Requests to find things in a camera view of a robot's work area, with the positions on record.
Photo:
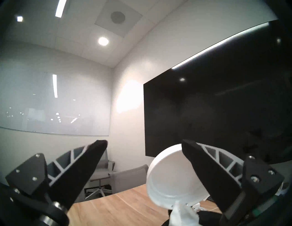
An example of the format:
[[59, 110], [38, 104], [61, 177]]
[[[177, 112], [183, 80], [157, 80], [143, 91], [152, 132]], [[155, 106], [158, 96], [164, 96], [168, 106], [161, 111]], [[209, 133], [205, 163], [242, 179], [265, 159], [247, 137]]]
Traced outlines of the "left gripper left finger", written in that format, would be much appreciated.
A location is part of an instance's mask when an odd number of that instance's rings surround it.
[[11, 188], [32, 199], [72, 206], [93, 175], [107, 140], [67, 151], [47, 164], [44, 154], [32, 155], [6, 177]]

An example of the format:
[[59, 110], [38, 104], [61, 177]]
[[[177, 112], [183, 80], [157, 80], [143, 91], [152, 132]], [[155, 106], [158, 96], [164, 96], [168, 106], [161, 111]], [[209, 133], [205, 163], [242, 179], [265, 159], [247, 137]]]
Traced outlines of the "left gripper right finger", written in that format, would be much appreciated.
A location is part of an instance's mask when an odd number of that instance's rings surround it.
[[222, 212], [219, 225], [276, 225], [284, 176], [253, 156], [244, 161], [220, 148], [182, 140], [182, 152]]

